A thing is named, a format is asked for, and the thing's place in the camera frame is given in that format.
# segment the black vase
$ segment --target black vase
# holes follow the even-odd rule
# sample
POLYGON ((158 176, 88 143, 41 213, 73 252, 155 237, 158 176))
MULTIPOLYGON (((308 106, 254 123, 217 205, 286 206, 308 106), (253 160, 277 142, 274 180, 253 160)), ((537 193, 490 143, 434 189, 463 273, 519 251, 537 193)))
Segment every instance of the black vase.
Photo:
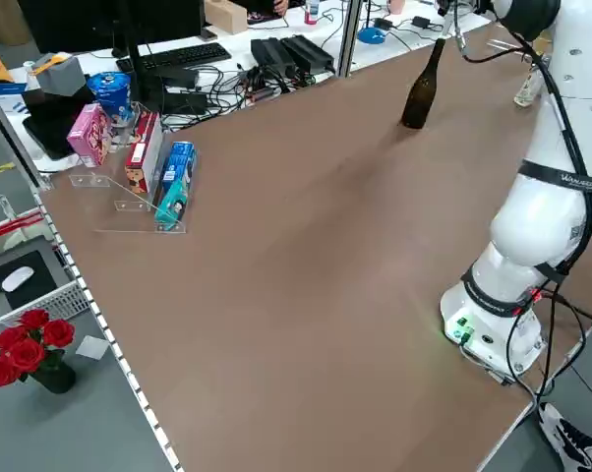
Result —
POLYGON ((76 371, 60 362, 55 369, 38 369, 30 376, 51 393, 66 393, 76 382, 76 371))

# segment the black mouse pad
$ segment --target black mouse pad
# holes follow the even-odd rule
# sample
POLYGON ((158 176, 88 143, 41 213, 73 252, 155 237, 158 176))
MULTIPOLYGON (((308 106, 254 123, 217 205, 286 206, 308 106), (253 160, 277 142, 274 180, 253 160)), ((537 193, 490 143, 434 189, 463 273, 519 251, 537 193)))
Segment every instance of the black mouse pad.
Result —
POLYGON ((33 275, 14 292, 5 294, 12 310, 21 308, 23 305, 58 288, 39 251, 32 251, 0 265, 0 285, 8 275, 23 266, 33 268, 33 275))

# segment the brown tabletop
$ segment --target brown tabletop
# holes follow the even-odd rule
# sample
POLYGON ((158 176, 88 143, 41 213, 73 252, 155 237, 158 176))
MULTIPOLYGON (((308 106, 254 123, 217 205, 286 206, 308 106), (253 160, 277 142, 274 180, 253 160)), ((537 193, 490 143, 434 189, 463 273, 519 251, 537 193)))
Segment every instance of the brown tabletop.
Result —
MULTIPOLYGON (((527 66, 449 41, 427 128, 401 130, 428 55, 179 133, 187 234, 93 232, 66 176, 44 197, 186 470, 470 471, 527 404, 439 313, 528 146, 527 66)), ((565 294, 592 311, 592 248, 565 294)), ((577 335, 561 312, 557 352, 577 335)))

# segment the wine bottle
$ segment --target wine bottle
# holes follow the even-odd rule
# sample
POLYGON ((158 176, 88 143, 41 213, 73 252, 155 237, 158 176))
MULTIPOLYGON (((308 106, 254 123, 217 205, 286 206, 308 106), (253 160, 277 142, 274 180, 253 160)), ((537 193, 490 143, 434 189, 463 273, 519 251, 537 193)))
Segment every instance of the wine bottle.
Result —
POLYGON ((444 39, 436 40, 432 56, 427 67, 412 86, 407 96, 407 103, 403 110, 401 123, 407 128, 420 130, 425 126, 427 115, 430 113, 434 98, 436 98, 436 82, 438 75, 438 64, 443 55, 444 39))

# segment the person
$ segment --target person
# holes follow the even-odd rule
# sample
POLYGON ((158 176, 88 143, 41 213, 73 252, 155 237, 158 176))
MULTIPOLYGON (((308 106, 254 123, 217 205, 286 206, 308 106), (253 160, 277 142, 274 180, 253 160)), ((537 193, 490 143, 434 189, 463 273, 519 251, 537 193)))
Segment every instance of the person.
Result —
POLYGON ((274 0, 274 12, 279 17, 284 17, 289 8, 289 0, 274 0))
POLYGON ((592 438, 569 423, 551 403, 539 406, 539 424, 564 472, 592 472, 592 438))
POLYGON ((244 7, 246 10, 248 10, 248 17, 250 19, 251 16, 253 16, 253 18, 255 18, 256 16, 262 16, 262 15, 270 15, 270 14, 276 14, 279 17, 284 17, 285 14, 287 13, 287 9, 289 8, 289 0, 268 0, 267 4, 272 5, 271 11, 270 8, 267 7, 266 10, 267 11, 257 11, 260 9, 259 5, 260 5, 260 1, 259 0, 233 0, 233 3, 236 3, 237 5, 240 5, 242 7, 244 7))

